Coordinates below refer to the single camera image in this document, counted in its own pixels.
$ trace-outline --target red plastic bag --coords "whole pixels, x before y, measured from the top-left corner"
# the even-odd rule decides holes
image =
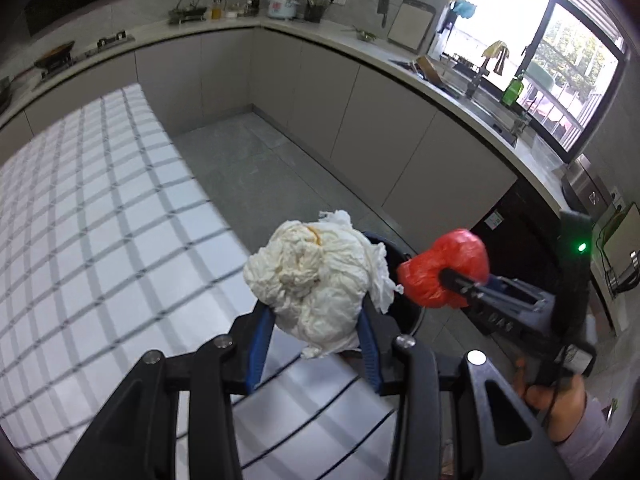
[[[467,306],[465,298],[440,285],[438,274],[451,269],[486,284],[489,280],[489,257],[482,240],[466,229],[456,229],[438,238],[431,249],[418,254],[398,267],[398,280],[405,295],[426,308],[448,304]]]

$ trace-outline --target person's arm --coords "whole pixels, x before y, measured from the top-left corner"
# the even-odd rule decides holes
[[[524,360],[516,363],[518,370],[513,387],[529,405],[548,410],[553,389],[530,386],[524,382]],[[571,387],[559,392],[549,414],[547,433],[556,444],[575,480],[588,480],[600,467],[615,444],[612,433],[601,412],[600,403],[590,397],[582,376],[572,378]]]

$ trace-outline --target window pane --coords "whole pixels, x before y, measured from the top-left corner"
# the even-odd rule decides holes
[[[617,65],[587,27],[556,5],[518,102],[569,150],[600,104]]]
[[[524,48],[531,43],[540,26],[549,0],[468,0],[478,6],[468,20],[458,18],[444,52],[458,54],[481,66],[482,52],[502,40],[510,51],[502,75],[494,72],[495,60],[489,62],[488,79],[506,90],[522,63]]]

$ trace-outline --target person's sleeve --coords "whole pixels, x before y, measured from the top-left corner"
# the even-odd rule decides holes
[[[602,415],[600,402],[588,396],[580,423],[571,436],[556,449],[575,480],[588,480],[604,462],[615,443]]]

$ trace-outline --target blue gripper pad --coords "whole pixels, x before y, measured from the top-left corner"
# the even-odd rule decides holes
[[[382,387],[382,373],[380,372],[380,353],[371,329],[371,323],[364,309],[360,311],[356,325],[360,349],[364,361],[365,377],[373,390],[379,394]]]
[[[246,373],[246,389],[248,393],[253,393],[256,384],[260,382],[264,360],[267,358],[267,350],[273,333],[273,323],[275,315],[270,308],[265,308],[258,323],[258,328],[254,333],[254,339],[249,348],[249,367]]]

